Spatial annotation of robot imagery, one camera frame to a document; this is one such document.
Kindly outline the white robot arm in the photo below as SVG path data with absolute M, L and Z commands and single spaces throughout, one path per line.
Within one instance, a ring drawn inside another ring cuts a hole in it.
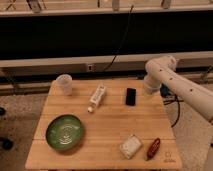
M 178 75 L 177 63 L 171 55 L 149 60 L 145 64 L 144 91 L 154 94 L 164 84 L 213 125 L 213 92 Z

